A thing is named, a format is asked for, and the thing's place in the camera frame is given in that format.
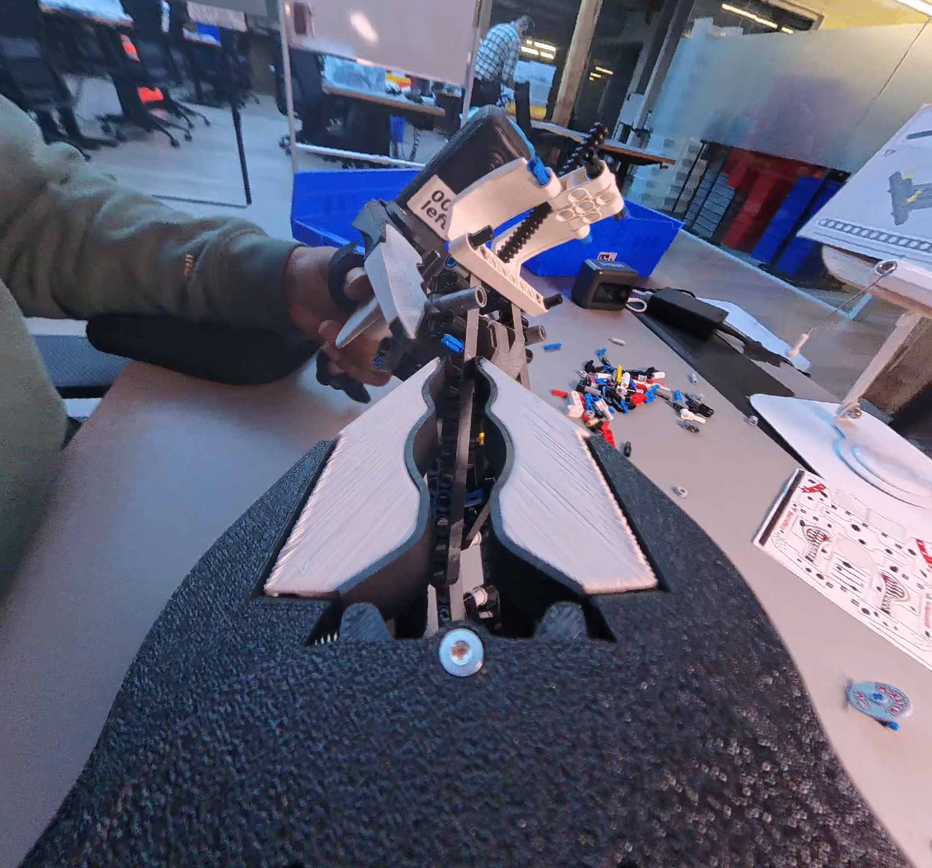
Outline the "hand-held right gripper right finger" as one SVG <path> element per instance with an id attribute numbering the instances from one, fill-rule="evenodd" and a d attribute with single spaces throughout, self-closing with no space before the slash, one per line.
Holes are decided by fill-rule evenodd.
<path id="1" fill-rule="evenodd" d="M 582 597 L 655 590 L 655 571 L 576 422 L 491 362 L 485 415 L 504 445 L 490 519 L 514 555 Z"/>

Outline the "toy brick model car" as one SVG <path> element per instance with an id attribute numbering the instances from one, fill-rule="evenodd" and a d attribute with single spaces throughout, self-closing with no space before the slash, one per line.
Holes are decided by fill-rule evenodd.
<path id="1" fill-rule="evenodd" d="M 546 338 L 542 326 L 526 326 L 525 311 L 510 300 L 511 294 L 527 299 L 525 290 L 512 281 L 518 274 L 499 270 L 497 255 L 488 248 L 493 231 L 484 228 L 451 243 L 448 265 L 459 265 L 470 274 L 472 286 L 482 286 L 492 297 L 489 319 L 481 310 L 461 313 L 465 318 L 463 348 L 452 350 L 441 405 L 438 408 L 439 442 L 435 461 L 428 470 L 433 526 L 433 569 L 437 590 L 437 614 L 441 626 L 462 611 L 466 621 L 491 634 L 505 634 L 501 621 L 499 590 L 490 578 L 461 596 L 447 578 L 462 570 L 462 557 L 472 546 L 482 548 L 488 524 L 490 496 L 499 469 L 490 465 L 484 449 L 483 404 L 487 392 L 477 393 L 476 360 L 499 358 L 498 366 L 517 370 L 516 379 L 527 378 L 533 354 L 528 346 Z"/>

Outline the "instruction booklet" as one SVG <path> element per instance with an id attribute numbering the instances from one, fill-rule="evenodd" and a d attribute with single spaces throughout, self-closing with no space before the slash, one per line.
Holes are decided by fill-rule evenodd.
<path id="1" fill-rule="evenodd" d="M 931 266 L 931 106 L 921 107 L 799 231 L 822 245 Z"/>

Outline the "person's left forearm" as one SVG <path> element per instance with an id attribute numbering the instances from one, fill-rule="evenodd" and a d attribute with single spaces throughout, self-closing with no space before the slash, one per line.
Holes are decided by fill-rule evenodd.
<path id="1" fill-rule="evenodd" d="M 27 317 L 171 318 L 219 326 L 223 342 L 285 373 L 318 348 L 288 318 L 297 244 L 241 217 L 193 217 L 126 186 L 73 147 L 47 143 L 1 101 L 2 329 Z"/>

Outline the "person's left hand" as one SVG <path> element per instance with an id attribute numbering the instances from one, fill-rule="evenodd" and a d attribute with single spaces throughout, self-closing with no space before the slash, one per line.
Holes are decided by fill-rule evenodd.
<path id="1" fill-rule="evenodd" d="M 319 357 L 328 375 L 344 373 L 364 385 L 381 387 L 390 373 L 374 366 L 384 329 L 371 327 L 343 348 L 338 335 L 350 317 L 333 301 L 328 287 L 332 247 L 297 246 L 284 273 L 284 294 L 291 323 L 320 343 Z"/>

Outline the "blue storage bin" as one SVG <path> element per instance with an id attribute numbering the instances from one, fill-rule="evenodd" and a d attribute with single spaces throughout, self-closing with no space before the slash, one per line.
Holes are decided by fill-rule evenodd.
<path id="1" fill-rule="evenodd" d="M 682 221 L 632 200 L 620 220 L 606 218 L 590 228 L 589 241 L 570 240 L 530 257 L 523 270 L 540 277 L 575 278 L 585 259 L 602 259 L 650 277 L 683 227 Z"/>
<path id="2" fill-rule="evenodd" d="M 413 168 L 387 167 L 298 172 L 291 206 L 294 239 L 311 247 L 357 241 L 353 222 L 367 201 L 392 200 L 417 175 Z"/>

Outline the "dark background table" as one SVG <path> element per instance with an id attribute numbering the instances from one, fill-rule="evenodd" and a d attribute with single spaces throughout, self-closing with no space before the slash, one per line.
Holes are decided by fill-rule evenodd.
<path id="1" fill-rule="evenodd" d="M 587 138 L 587 132 L 574 131 L 544 120 L 530 121 L 530 141 L 535 152 L 554 170 L 560 170 Z M 608 138 L 601 144 L 599 157 L 616 175 L 623 196 L 627 195 L 636 170 L 648 167 L 664 173 L 677 164 L 669 156 L 629 147 Z"/>

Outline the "small black box device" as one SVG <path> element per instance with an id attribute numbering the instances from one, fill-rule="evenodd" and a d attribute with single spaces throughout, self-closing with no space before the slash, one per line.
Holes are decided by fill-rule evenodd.
<path id="1" fill-rule="evenodd" d="M 587 258 L 574 281 L 570 299 L 577 306 L 591 311 L 621 312 L 625 310 L 639 273 L 625 263 Z"/>

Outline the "black power brick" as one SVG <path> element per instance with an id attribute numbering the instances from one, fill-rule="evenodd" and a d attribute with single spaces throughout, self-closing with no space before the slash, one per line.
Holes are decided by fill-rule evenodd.
<path id="1" fill-rule="evenodd" d="M 675 337 L 703 345 L 727 326 L 727 312 L 691 292 L 663 287 L 649 292 L 641 319 L 660 325 Z"/>

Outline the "small white stand base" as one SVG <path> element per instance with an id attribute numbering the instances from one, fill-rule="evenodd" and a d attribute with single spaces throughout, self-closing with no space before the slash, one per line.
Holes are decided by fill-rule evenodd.
<path id="1" fill-rule="evenodd" d="M 736 329 L 740 335 L 752 338 L 762 344 L 768 351 L 774 352 L 788 360 L 799 372 L 810 376 L 810 362 L 800 352 L 790 355 L 791 347 L 785 340 L 778 338 L 771 330 L 734 303 L 724 300 L 702 299 L 705 303 L 721 309 L 726 314 L 726 324 Z"/>

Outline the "sticker sheet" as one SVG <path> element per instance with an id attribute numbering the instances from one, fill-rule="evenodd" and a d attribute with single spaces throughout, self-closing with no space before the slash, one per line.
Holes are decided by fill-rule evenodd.
<path id="1" fill-rule="evenodd" d="M 796 469 L 754 544 L 931 669 L 931 545 L 849 492 Z"/>

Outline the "red drawer cabinet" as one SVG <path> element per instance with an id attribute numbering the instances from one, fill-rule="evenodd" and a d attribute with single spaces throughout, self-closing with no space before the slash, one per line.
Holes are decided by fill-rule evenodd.
<path id="1" fill-rule="evenodd" d="M 845 185 L 849 173 L 751 150 L 731 151 L 723 177 L 732 200 L 712 242 L 756 260 L 793 284 L 827 276 L 821 247 L 801 228 Z"/>

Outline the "book stand with white base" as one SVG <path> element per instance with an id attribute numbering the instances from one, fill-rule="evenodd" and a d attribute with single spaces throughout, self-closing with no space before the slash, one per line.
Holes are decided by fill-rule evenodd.
<path id="1" fill-rule="evenodd" d="M 834 489 L 848 489 L 867 502 L 883 494 L 905 505 L 930 510 L 930 458 L 889 425 L 863 412 L 868 389 L 894 361 L 915 328 L 931 313 L 928 265 L 903 256 L 879 259 L 825 246 L 829 272 L 902 310 L 891 335 L 869 361 L 853 388 L 837 404 L 756 394 L 749 398 L 760 416 Z"/>

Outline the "person's green sweatshirt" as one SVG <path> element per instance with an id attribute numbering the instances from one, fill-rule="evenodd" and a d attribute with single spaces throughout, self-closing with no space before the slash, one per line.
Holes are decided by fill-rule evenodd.
<path id="1" fill-rule="evenodd" d="M 18 304 L 1 286 L 1 593 L 40 525 L 66 415 Z"/>

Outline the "round grey disc piece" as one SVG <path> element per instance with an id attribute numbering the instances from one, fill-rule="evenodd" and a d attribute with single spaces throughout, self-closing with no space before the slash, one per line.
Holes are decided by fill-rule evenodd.
<path id="1" fill-rule="evenodd" d="M 900 731 L 913 711 L 909 696 L 891 684 L 879 681 L 852 682 L 845 688 L 848 704 L 891 731 Z"/>

